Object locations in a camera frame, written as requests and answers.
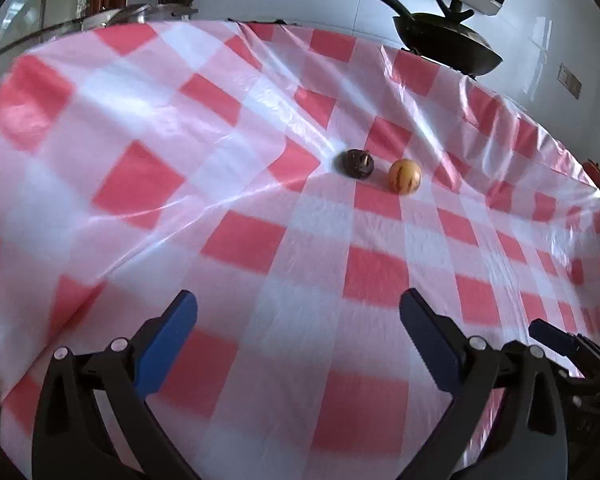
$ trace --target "frying pan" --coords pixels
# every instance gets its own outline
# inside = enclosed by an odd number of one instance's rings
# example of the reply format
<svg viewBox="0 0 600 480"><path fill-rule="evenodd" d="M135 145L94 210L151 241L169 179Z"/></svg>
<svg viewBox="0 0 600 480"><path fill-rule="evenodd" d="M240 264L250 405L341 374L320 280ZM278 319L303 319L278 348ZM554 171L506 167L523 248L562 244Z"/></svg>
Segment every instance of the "frying pan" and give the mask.
<svg viewBox="0 0 600 480"><path fill-rule="evenodd" d="M414 54L472 77L487 74L502 62L480 34L462 25L474 11L463 11L460 0L452 0L449 7L442 0L436 0L444 16L426 12L411 14L398 0L380 1L398 13L394 17L395 30Z"/></svg>

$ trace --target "red object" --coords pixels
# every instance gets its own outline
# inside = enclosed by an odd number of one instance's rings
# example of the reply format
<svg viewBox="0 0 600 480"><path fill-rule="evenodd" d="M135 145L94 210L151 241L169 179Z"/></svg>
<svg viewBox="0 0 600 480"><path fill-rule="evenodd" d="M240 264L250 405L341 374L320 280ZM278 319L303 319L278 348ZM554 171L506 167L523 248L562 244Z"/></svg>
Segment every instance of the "red object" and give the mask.
<svg viewBox="0 0 600 480"><path fill-rule="evenodd" d="M589 158L582 165L582 168L584 169L584 172L591 177L593 183L596 186L600 187L600 166L598 165L598 163L593 162L593 160Z"/></svg>

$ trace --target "checkered tablecloth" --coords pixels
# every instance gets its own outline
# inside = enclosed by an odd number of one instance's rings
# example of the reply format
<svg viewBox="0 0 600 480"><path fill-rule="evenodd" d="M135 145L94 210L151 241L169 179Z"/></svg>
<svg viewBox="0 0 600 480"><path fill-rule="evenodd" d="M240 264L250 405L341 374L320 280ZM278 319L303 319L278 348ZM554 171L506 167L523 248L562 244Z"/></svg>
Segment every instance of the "checkered tablecloth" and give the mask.
<svg viewBox="0 0 600 480"><path fill-rule="evenodd" d="M369 181L333 169L349 148ZM413 196L386 190L404 156ZM497 347L536 317L600 340L599 190L453 70L161 23L45 44L0 87L0 440L27 474L54 348L102 350L186 288L198 325L149 404L203 478L392 479L449 402L398 319L408 286Z"/></svg>

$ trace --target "table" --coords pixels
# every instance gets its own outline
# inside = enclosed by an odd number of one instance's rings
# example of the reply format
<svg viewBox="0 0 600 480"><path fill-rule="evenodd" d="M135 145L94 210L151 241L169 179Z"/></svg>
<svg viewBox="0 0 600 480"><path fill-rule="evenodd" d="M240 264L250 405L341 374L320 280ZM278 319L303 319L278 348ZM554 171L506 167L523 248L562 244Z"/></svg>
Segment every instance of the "table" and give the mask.
<svg viewBox="0 0 600 480"><path fill-rule="evenodd" d="M334 169L349 148L369 180ZM413 196L387 191L404 156ZM451 69L309 28L157 23L44 44L0 88L0 442L29 475L53 350L99 351L186 288L199 321L148 403L201 476L394 478L449 402L398 318L408 286L495 347L537 317L600 342L599 190Z"/></svg>

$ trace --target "yellow ball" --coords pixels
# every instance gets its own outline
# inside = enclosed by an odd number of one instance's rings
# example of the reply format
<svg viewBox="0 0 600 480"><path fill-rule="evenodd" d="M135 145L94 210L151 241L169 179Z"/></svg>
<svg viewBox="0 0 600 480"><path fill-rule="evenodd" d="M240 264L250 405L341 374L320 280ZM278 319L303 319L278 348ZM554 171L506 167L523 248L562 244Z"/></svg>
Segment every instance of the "yellow ball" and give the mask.
<svg viewBox="0 0 600 480"><path fill-rule="evenodd" d="M389 169L389 188L398 194L415 193L420 187L422 170L412 160L396 160Z"/></svg>

